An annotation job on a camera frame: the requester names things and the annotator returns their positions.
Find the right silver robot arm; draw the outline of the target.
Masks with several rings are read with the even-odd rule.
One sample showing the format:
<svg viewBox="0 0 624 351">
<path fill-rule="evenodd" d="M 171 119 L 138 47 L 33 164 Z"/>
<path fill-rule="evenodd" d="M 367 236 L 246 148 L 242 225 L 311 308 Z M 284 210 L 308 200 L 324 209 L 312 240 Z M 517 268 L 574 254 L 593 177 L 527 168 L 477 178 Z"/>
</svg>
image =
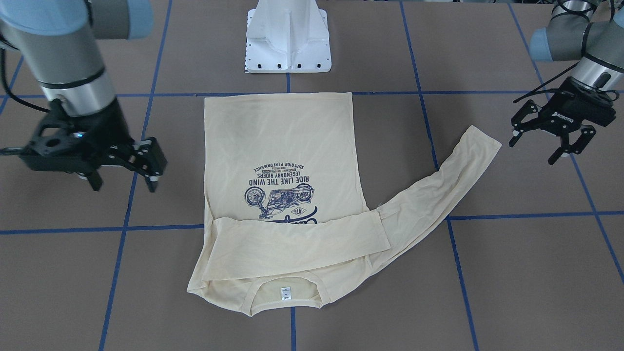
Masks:
<svg viewBox="0 0 624 351">
<path fill-rule="evenodd" d="M 129 133 L 98 39 L 142 39 L 153 29 L 148 0 L 3 0 L 1 62 L 6 50 L 20 51 L 48 100 L 42 108 L 18 98 L 1 69 L 7 95 L 45 113 L 24 147 L 3 148 L 29 169 L 78 174 L 94 191 L 102 166 L 141 176 L 150 192 L 166 167 L 154 137 L 136 141 Z"/>
</svg>

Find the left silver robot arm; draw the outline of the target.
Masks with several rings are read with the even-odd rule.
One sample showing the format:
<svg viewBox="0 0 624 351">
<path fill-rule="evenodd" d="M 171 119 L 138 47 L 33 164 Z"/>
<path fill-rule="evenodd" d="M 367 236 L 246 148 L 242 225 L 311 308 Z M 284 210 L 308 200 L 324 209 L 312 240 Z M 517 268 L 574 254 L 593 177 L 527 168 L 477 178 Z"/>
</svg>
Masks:
<svg viewBox="0 0 624 351">
<path fill-rule="evenodd" d="M 513 147 L 524 133 L 542 130 L 560 139 L 548 158 L 550 165 L 569 154 L 580 154 L 596 134 L 615 120 L 615 85 L 624 75 L 623 10 L 610 2 L 610 18 L 592 22 L 598 0 L 556 0 L 546 27 L 537 29 L 529 43 L 534 61 L 572 61 L 563 70 L 557 88 L 542 84 L 521 100 L 511 118 Z"/>
</svg>

